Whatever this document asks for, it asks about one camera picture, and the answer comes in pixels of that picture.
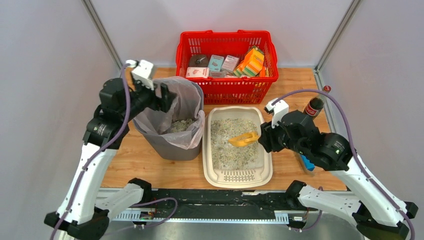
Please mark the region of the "yellow litter scoop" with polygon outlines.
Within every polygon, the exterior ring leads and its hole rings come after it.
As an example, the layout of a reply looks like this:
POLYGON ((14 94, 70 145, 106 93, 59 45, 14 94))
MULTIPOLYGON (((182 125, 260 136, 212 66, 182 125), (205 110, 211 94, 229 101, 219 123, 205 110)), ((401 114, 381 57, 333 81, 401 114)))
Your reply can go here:
POLYGON ((260 136, 255 131, 252 131, 230 138, 228 142, 234 147, 246 147, 257 142, 259 137, 260 136))

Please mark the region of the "beige litter box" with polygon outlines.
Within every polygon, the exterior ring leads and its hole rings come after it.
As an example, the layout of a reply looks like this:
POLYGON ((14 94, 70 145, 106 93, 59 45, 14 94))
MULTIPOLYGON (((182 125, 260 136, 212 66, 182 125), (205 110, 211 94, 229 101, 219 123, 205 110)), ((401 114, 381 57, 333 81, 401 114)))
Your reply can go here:
POLYGON ((202 139, 202 162, 206 180, 228 189, 256 188, 273 175, 272 155, 257 142, 235 147, 229 139, 244 133, 260 133, 264 123, 256 107, 227 106, 210 111, 202 139))

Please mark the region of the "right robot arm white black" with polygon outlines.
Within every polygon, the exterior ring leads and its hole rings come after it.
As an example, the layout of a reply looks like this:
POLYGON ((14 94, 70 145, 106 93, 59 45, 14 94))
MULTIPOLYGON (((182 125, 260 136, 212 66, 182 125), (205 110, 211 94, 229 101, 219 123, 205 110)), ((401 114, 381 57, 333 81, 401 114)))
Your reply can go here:
POLYGON ((293 203, 337 216, 370 240, 412 238, 410 220, 418 212, 417 205, 398 199, 375 179, 345 137, 320 132, 312 118, 298 110, 276 124, 261 124, 260 131, 258 141, 266 152, 287 149, 301 154, 339 178, 355 195, 342 197, 294 180, 286 190, 293 203))

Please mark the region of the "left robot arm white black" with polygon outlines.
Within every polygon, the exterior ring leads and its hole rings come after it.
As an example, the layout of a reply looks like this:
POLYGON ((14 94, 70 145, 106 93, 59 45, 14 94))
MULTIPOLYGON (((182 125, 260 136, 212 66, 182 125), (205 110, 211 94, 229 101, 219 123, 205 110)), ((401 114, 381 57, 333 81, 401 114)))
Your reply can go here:
POLYGON ((164 83, 148 88, 140 80, 131 90, 123 78, 112 78, 99 92, 100 104, 86 125, 78 168, 60 205, 44 223, 77 240, 99 240, 112 219, 135 205, 153 204, 152 185, 131 179, 124 188, 97 201, 105 173, 129 132, 129 122, 149 108, 168 112, 177 95, 164 83))

